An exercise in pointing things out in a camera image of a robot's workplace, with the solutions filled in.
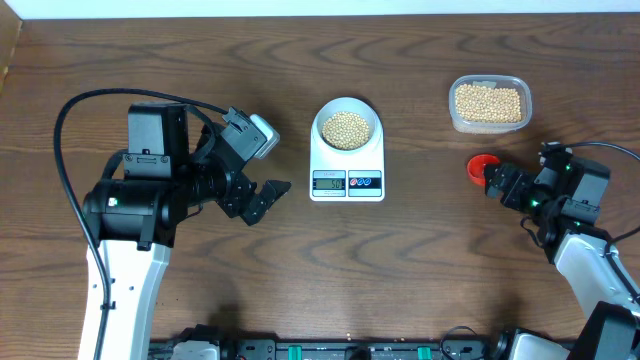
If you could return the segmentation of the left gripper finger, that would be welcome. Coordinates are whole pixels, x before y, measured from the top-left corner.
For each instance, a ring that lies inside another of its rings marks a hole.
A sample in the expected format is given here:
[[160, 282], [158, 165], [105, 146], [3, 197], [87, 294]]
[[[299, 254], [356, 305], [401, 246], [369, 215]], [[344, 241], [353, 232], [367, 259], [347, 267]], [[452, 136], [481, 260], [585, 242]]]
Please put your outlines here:
[[280, 180], [267, 180], [263, 185], [259, 197], [266, 205], [273, 205], [284, 196], [291, 188], [291, 183]]
[[272, 197], [263, 194], [254, 194], [247, 206], [240, 211], [240, 217], [248, 226], [256, 225], [273, 205]]

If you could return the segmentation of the red plastic scoop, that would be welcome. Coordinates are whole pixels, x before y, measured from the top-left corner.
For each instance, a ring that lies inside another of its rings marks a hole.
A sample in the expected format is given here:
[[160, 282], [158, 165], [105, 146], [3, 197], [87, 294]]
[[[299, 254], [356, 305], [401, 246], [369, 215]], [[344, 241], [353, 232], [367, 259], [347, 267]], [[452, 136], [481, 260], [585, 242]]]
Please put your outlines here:
[[484, 170], [487, 165], [499, 165], [500, 159], [492, 154], [479, 154], [473, 156], [466, 165], [466, 171], [472, 183], [478, 186], [486, 185]]

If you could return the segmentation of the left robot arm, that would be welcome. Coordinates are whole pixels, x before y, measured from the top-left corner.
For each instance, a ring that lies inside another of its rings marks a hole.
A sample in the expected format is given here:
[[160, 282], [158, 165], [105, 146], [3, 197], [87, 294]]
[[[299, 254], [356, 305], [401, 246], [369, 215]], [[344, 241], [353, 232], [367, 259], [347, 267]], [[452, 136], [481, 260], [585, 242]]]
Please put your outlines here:
[[230, 108], [222, 123], [204, 117], [189, 149], [192, 105], [139, 102], [128, 110], [128, 147], [108, 162], [85, 196], [82, 213], [92, 241], [89, 289], [78, 356], [143, 359], [154, 308], [174, 248], [176, 230], [208, 202], [230, 218], [258, 223], [291, 185], [258, 186], [243, 172], [280, 136], [257, 114]]

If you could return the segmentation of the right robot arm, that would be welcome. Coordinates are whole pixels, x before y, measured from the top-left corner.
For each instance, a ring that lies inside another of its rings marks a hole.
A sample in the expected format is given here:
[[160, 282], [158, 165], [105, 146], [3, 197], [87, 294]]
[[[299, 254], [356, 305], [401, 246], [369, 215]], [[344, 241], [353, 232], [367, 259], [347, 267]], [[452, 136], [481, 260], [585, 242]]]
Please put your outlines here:
[[540, 154], [537, 174], [513, 164], [483, 167], [485, 193], [534, 224], [529, 235], [566, 279], [587, 322], [570, 347], [517, 330], [507, 359], [636, 359], [639, 287], [623, 266], [611, 235], [595, 223], [609, 169], [565, 149]]

